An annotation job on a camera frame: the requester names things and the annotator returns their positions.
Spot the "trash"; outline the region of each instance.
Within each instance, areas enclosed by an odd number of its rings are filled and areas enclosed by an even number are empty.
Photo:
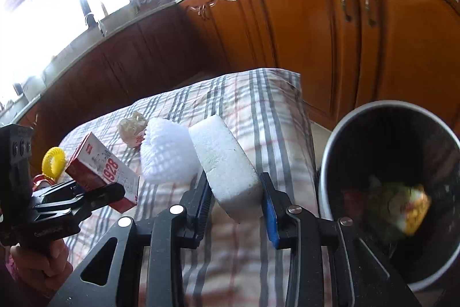
[[[130,118],[118,124],[120,137],[130,148],[139,146],[144,140],[148,120],[139,112],[134,111]]]
[[[404,236],[413,236],[430,205],[431,199],[421,185],[409,187],[394,182],[378,185],[372,181],[367,195],[366,221],[387,244]]]

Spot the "white mesh sponge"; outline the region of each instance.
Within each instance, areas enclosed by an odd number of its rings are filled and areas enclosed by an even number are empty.
[[[150,184],[189,183],[201,169],[188,129],[160,118],[150,119],[145,130],[141,166]]]

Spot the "black clamp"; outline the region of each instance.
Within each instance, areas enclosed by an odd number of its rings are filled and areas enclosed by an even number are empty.
[[[180,249],[196,249],[204,236],[212,193],[203,173],[195,189],[156,217],[134,222],[120,218],[48,304],[137,306],[143,248],[150,246],[147,306],[182,307]]]
[[[324,306],[323,258],[327,246],[333,307],[420,307],[374,244],[350,218],[318,219],[275,190],[268,173],[260,175],[268,238],[276,249],[291,249],[286,306]]]
[[[32,192],[28,159],[33,130],[7,125],[0,130],[0,242],[49,254],[50,241],[80,232],[91,212],[125,195],[119,184],[85,192],[75,181]]]

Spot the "red and white box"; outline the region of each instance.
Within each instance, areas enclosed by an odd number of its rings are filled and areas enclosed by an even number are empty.
[[[123,199],[110,204],[119,213],[137,205],[139,176],[113,155],[92,132],[77,147],[65,171],[86,191],[108,184],[123,185]]]

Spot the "plaid tablecloth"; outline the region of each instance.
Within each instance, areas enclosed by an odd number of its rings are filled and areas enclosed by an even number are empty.
[[[69,133],[60,145],[67,155],[92,131],[140,175],[139,203],[126,213],[140,220],[177,204],[193,182],[144,182],[139,149],[128,148],[117,131],[120,120],[134,110],[148,119],[165,118],[188,127],[219,114],[257,172],[269,172],[276,188],[317,214],[313,142],[297,73],[261,68],[227,74],[138,100]],[[110,207],[101,208],[81,224],[79,234],[67,238],[74,267],[120,216]],[[235,224],[216,203],[199,248],[182,253],[186,301],[189,306],[283,306],[289,257],[289,250],[273,249],[263,218]]]

